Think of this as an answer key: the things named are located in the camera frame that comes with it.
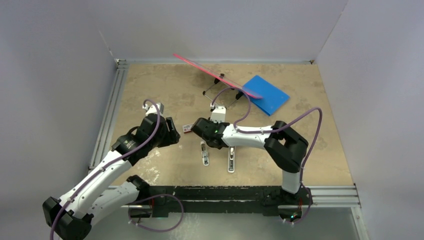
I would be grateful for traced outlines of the red white staple box sleeve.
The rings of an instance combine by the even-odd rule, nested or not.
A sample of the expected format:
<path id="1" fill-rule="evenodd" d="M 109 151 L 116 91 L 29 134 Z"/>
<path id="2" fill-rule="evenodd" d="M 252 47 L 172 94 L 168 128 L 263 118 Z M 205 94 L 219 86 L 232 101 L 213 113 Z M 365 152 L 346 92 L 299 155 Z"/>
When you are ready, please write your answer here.
<path id="1" fill-rule="evenodd" d="M 192 131 L 193 124 L 185 124 L 182 126 L 183 133 L 190 133 Z"/>

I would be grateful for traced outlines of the small white stapler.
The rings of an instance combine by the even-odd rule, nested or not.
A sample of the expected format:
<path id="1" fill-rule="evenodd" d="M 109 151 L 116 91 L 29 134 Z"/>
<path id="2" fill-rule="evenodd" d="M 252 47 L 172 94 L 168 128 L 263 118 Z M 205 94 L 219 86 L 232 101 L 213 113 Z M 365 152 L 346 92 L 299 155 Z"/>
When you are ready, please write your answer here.
<path id="1" fill-rule="evenodd" d="M 200 147 L 201 147 L 201 158 L 202 158 L 202 163 L 204 166 L 208 166 L 210 164 L 209 161 L 209 154 L 207 151 L 207 147 L 206 147 L 206 143 L 204 141 L 200 142 Z"/>

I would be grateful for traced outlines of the long white stapler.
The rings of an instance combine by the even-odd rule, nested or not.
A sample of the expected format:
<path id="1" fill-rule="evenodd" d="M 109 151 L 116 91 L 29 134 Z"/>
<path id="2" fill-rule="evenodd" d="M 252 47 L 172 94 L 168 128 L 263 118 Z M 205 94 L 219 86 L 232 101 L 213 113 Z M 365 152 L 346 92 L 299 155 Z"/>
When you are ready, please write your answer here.
<path id="1" fill-rule="evenodd" d="M 227 171 L 229 173 L 234 173 L 235 171 L 235 147 L 229 147 L 228 149 Z"/>

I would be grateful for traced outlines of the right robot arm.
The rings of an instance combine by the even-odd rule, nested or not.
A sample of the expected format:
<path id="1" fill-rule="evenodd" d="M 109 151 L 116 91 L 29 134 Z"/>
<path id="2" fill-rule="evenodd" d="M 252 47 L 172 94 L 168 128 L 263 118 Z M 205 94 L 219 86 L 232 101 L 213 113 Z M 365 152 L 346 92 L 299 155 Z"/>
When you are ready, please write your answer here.
<path id="1" fill-rule="evenodd" d="M 291 127 L 276 132 L 286 125 L 283 121 L 276 121 L 271 126 L 235 127 L 228 122 L 216 123 L 200 117 L 192 125 L 191 131 L 211 148 L 249 147 L 265 150 L 282 170 L 280 196 L 284 202 L 292 204 L 301 195 L 301 166 L 309 143 Z"/>

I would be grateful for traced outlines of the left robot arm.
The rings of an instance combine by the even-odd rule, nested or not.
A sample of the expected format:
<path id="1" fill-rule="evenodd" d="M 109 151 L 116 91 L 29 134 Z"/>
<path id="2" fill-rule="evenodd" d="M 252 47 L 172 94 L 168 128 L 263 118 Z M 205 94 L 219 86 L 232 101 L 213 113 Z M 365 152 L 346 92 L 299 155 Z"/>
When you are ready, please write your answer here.
<path id="1" fill-rule="evenodd" d="M 120 136 L 101 162 L 76 186 L 42 204 L 49 238 L 83 240 L 92 227 L 123 205 L 142 205 L 162 198 L 164 192 L 151 191 L 151 186 L 137 175 L 114 190 L 109 186 L 155 148 L 177 144 L 180 134 L 171 117 L 148 113 L 139 126 Z"/>

